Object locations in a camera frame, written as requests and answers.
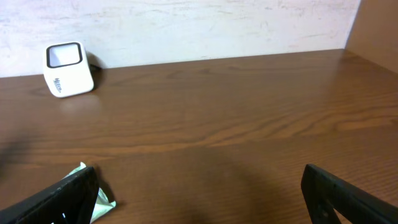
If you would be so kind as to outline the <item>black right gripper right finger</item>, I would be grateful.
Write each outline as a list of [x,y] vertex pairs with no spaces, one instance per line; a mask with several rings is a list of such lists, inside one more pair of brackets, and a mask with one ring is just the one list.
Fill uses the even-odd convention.
[[313,164],[305,166],[301,189],[313,224],[397,223],[397,207],[357,188]]

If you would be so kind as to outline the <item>white green wipes pack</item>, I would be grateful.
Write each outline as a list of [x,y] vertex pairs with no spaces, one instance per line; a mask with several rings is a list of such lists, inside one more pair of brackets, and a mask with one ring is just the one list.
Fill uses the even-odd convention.
[[93,213],[91,215],[90,224],[97,221],[97,219],[101,218],[115,207],[116,207],[116,201],[113,200],[111,202],[106,193],[104,192],[104,190],[101,187],[99,187],[95,206],[93,209]]

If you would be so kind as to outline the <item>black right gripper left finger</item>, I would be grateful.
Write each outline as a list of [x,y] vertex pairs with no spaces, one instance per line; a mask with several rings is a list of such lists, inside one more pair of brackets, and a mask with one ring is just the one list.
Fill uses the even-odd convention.
[[86,167],[1,210],[1,223],[90,224],[98,191],[95,169]]

